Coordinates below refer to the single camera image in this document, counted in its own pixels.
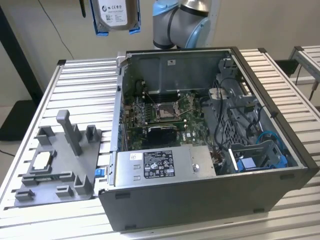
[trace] black cable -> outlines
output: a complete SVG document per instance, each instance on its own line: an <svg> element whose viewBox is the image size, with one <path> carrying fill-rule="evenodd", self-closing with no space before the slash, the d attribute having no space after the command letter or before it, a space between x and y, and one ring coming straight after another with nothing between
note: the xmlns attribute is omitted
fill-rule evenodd
<svg viewBox="0 0 320 240"><path fill-rule="evenodd" d="M315 92L315 90L312 90L312 91L311 91L311 94L310 94L310 97L309 97L309 101L311 101L311 99L312 99L312 97L313 97L313 95L314 95L314 92Z"/></svg>
<svg viewBox="0 0 320 240"><path fill-rule="evenodd" d="M256 120L256 121L253 120L253 121L249 124L249 126L246 128L246 130L245 130L245 136L246 136L247 138L249 137L250 128L251 128L253 125L257 126L258 123L260 122L261 111L262 111L262 109L263 109L265 106L266 106L266 105L263 105L263 106L259 109L257 120Z"/></svg>
<svg viewBox="0 0 320 240"><path fill-rule="evenodd" d="M11 154L11 153L9 153L9 152L2 151L2 150L0 150L0 153L6 154L6 155L9 155L9 156L12 156L12 157L15 157L15 156L16 156L16 155L13 155L13 154Z"/></svg>
<svg viewBox="0 0 320 240"><path fill-rule="evenodd" d="M237 122L239 125L241 125L244 129L246 128L246 125L244 123L242 123L241 121L239 121L238 119L235 119L235 118L232 118L231 119L231 122L234 121L234 122ZM246 138L245 136L243 136L242 134L238 134L238 136L240 138L242 138L243 140L245 140L247 143L249 143L250 145L252 145L252 143L250 142L250 140L248 138Z"/></svg>
<svg viewBox="0 0 320 240"><path fill-rule="evenodd" d="M214 141L219 146L219 148L223 149L225 151L228 151L228 149L225 148L220 142L218 142L218 139L217 139L218 128L219 128L219 125L220 125L221 119L222 119L223 105L224 105L224 100L222 98L222 93L221 93L221 89L220 89L220 110L219 110L219 116L218 116L218 123L215 127L213 136L214 136Z"/></svg>
<svg viewBox="0 0 320 240"><path fill-rule="evenodd" d="M240 113L240 115L241 115L249 124L252 123L252 121L250 120L250 118L247 117L244 112L240 111L238 107L236 107L235 109L237 109L237 111ZM255 130L258 132L257 126L253 124L253 127L254 127Z"/></svg>
<svg viewBox="0 0 320 240"><path fill-rule="evenodd" d="M137 104L134 104L133 106L138 107L140 109L141 114L143 114L143 111L142 111L141 107L139 107Z"/></svg>
<svg viewBox="0 0 320 240"><path fill-rule="evenodd" d="M236 82L238 82L238 81L237 81L237 79L235 79L235 78L232 78L232 77L226 77L226 78L224 78L224 79L222 79L222 80L221 80L221 82L220 82L220 84L219 84L219 85L220 85L220 88L222 87L222 83L223 83L223 81L224 81L224 80L226 80L226 79L232 79L232 80L235 80Z"/></svg>
<svg viewBox="0 0 320 240"><path fill-rule="evenodd" d="M302 68L302 65L300 65L298 74L296 75L296 80L295 80L295 85L296 85L296 86L297 86L297 83L298 83L298 78L299 78L299 75L300 75L301 68Z"/></svg>
<svg viewBox="0 0 320 240"><path fill-rule="evenodd" d="M199 99L199 104L202 105L202 103L205 102L205 101L207 101L207 100L210 100L210 97L209 97L209 96L200 97L200 99Z"/></svg>
<svg viewBox="0 0 320 240"><path fill-rule="evenodd" d="M44 11L45 15L48 17L48 19L49 19L50 22L52 23L52 25L53 25L56 33L58 34L58 36L59 36L59 38L60 38L60 40L61 40L61 43L64 45L64 47L67 49L67 51L70 53L72 59L74 60L74 59L75 59L74 56L72 55L71 51L69 50L69 48L66 46L66 44L65 44L64 41L62 40L62 37L61 37L58 29L56 28L56 25L54 24L54 22L52 21L52 19L49 17L49 15L48 15L47 11L45 10L44 6L42 5L41 1L38 0L38 2L39 2L39 4L40 4L42 10Z"/></svg>

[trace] small gray block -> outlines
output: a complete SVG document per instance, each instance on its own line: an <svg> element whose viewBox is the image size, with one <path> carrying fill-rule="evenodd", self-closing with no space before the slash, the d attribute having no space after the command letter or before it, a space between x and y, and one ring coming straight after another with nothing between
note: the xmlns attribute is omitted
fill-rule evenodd
<svg viewBox="0 0 320 240"><path fill-rule="evenodd" d="M76 176L73 171L62 172L59 179L61 182L73 182Z"/></svg>
<svg viewBox="0 0 320 240"><path fill-rule="evenodd" d="M38 139L41 146L51 146L51 142L49 141L49 137L54 136L55 133L52 131L50 126L40 127L36 138Z"/></svg>
<svg viewBox="0 0 320 240"><path fill-rule="evenodd" d="M69 122L70 112L68 110L59 110L56 115L56 121L60 124Z"/></svg>
<svg viewBox="0 0 320 240"><path fill-rule="evenodd" d="M33 200L33 196L35 194L31 191L31 189L29 190L22 190L22 191L17 191L15 193L15 198L18 200L18 201L30 201L30 200Z"/></svg>
<svg viewBox="0 0 320 240"><path fill-rule="evenodd" d="M27 186L36 186L38 185L38 182L35 180L34 177L22 177L21 182L27 187Z"/></svg>
<svg viewBox="0 0 320 240"><path fill-rule="evenodd" d="M46 135L37 135L35 138L38 139L41 146L51 145L51 142L49 141L49 138Z"/></svg>
<svg viewBox="0 0 320 240"><path fill-rule="evenodd" d="M95 125L88 125L86 127L85 136L88 143L96 143L100 140L100 136Z"/></svg>
<svg viewBox="0 0 320 240"><path fill-rule="evenodd" d="M69 185L64 185L64 186L57 186L55 194L59 198L63 198L63 197L72 197L74 195L74 192L72 191Z"/></svg>
<svg viewBox="0 0 320 240"><path fill-rule="evenodd" d="M87 177L87 175L84 176L84 181L83 183L81 182L79 176L77 175L75 177L75 181L74 181L74 189L76 190L76 192L78 193L78 195L86 195L89 194L93 188L92 185Z"/></svg>

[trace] motherboard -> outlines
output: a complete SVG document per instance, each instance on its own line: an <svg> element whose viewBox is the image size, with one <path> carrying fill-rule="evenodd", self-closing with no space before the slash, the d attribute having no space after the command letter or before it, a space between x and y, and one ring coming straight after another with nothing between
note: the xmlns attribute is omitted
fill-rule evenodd
<svg viewBox="0 0 320 240"><path fill-rule="evenodd" d="M177 93L174 101L159 102L152 95L146 95L129 102L124 106L129 151L213 145L201 98L196 93Z"/></svg>

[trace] cable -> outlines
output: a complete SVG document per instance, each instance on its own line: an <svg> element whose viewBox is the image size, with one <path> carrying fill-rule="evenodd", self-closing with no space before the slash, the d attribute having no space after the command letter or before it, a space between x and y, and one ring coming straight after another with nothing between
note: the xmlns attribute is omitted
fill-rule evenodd
<svg viewBox="0 0 320 240"><path fill-rule="evenodd" d="M313 97L313 95L314 95L314 92L315 92L315 90L312 90L312 91L311 91L311 94L310 94L310 97L309 97L309 101L311 101L311 99L312 99L312 97Z"/></svg>
<svg viewBox="0 0 320 240"><path fill-rule="evenodd" d="M150 95L147 93L147 92L144 92L150 99L151 101L153 102L154 105L156 105L155 101L150 97Z"/></svg>
<svg viewBox="0 0 320 240"><path fill-rule="evenodd" d="M261 134L258 136L255 144L258 144L259 141L260 141L260 139L261 139L261 137L262 137L263 135L266 135L266 134L271 134L271 135L273 135L273 136L278 140L278 142L280 143L280 148L281 148L280 150L281 150L281 152L282 152L282 151L284 150L283 143L282 143L282 141L280 140L280 138L278 137L278 135L277 135L276 133L274 133L273 131L264 131L263 133L261 133Z"/></svg>
<svg viewBox="0 0 320 240"><path fill-rule="evenodd" d="M252 124L252 123L253 123L242 111L239 110L238 107L236 107L235 109L237 109L237 111L241 114L241 116L242 116L249 124ZM252 124L252 125L253 125L253 127L255 128L255 130L258 132L259 130L258 130L257 126L254 125L254 124Z"/></svg>
<svg viewBox="0 0 320 240"><path fill-rule="evenodd" d="M140 123L143 123L144 121L144 112L142 111L141 107L139 107L137 104L133 104L132 106L136 106L139 108L140 112L141 112L141 120Z"/></svg>
<svg viewBox="0 0 320 240"><path fill-rule="evenodd" d="M225 130L226 130L226 126L227 126L227 123L230 121L230 118L226 121L224 121L224 126L223 126L223 129L222 129L222 137L221 137L221 145L224 144L224 135L225 135Z"/></svg>
<svg viewBox="0 0 320 240"><path fill-rule="evenodd" d="M217 140L217 133L218 133L218 128L219 128L219 125L221 123L221 118L222 118L222 112L223 112L223 104L224 104L224 100L222 98L222 93L221 93L221 89L220 89L220 110L219 110L219 117L218 117L218 123L215 127L215 130L214 130L214 141L215 143L219 146L220 149L223 149L225 151L227 151L228 149L226 147L224 147L220 142L218 142Z"/></svg>
<svg viewBox="0 0 320 240"><path fill-rule="evenodd" d="M54 27L54 29L55 29L56 33L58 34L58 36L59 36L59 38L60 38L60 40L61 40L61 43L64 45L64 47L65 47L65 48L66 48L66 50L70 53L70 55L71 55L72 59L74 60L74 59L75 59L75 58L74 58L74 56L72 55L71 51L69 50L69 48L66 46L66 44L65 44L65 43L64 43L64 41L62 40L62 37L61 37L61 35L60 35L60 33L59 33L58 29L56 28L56 25L54 24L54 22L52 21L52 19L49 17L49 15L48 15L47 11L45 10L44 6L42 5L41 1L40 1L40 0L38 0L38 2L39 2L39 4L40 4L40 6L41 6L42 10L44 11L45 15L48 17L48 19L49 19L49 20L50 20L50 22L52 23L52 25L53 25L53 27Z"/></svg>
<svg viewBox="0 0 320 240"><path fill-rule="evenodd" d="M263 106L259 109L257 120L256 120L256 121L253 120L253 121L249 124L249 126L246 128L246 130L245 130L245 136L246 136L247 138L249 137L250 128L251 128L253 125L257 126L258 123L260 122L261 111L262 111L262 109L263 109L265 106L266 106L266 105L263 105Z"/></svg>
<svg viewBox="0 0 320 240"><path fill-rule="evenodd" d="M232 118L231 121L237 122L237 123L238 123L239 125L241 125L244 129L246 128L246 125L245 125L244 123L242 123L241 121L239 121L238 119ZM246 138L245 136L243 136L242 134L238 134L238 136L239 136L240 138L242 138L243 140L245 140L248 144L252 145L252 142L251 142L248 138Z"/></svg>
<svg viewBox="0 0 320 240"><path fill-rule="evenodd" d="M223 83L223 81L224 81L224 80L226 80L226 79L232 79L232 80L235 80L236 82L238 82L238 81L237 81L237 79L235 79L235 78L232 78L232 77L226 77L226 78L224 78L224 79L222 79L222 80L221 80L221 82L220 82L220 84L219 84L219 87L220 87L220 88L222 87L222 83Z"/></svg>
<svg viewBox="0 0 320 240"><path fill-rule="evenodd" d="M210 100L209 96L203 96L199 99L199 104L202 105L205 101Z"/></svg>
<svg viewBox="0 0 320 240"><path fill-rule="evenodd" d="M13 155L13 154L11 154L11 153L8 153L8 152L2 151L2 150L0 150L0 153L6 154L6 155L9 155L9 156L12 156L12 157L15 157L15 156L16 156L16 155Z"/></svg>
<svg viewBox="0 0 320 240"><path fill-rule="evenodd" d="M296 75L296 80L295 80L295 85L296 85L296 86L297 86L297 83L298 83L298 78L299 78L299 75L300 75L301 68L302 68L302 65L300 65L298 74Z"/></svg>

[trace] robotic arm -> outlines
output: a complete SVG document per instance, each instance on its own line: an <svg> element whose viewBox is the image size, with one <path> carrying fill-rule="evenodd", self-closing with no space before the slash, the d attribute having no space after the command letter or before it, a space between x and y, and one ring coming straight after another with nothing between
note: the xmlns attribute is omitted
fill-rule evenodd
<svg viewBox="0 0 320 240"><path fill-rule="evenodd" d="M79 0L86 17L84 0ZM90 0L98 36L111 31L139 33L139 0ZM156 49L196 48L204 45L210 31L211 0L157 0L153 4L153 44Z"/></svg>
<svg viewBox="0 0 320 240"><path fill-rule="evenodd" d="M210 31L211 0L158 0L153 5L153 44L157 49L196 48Z"/></svg>

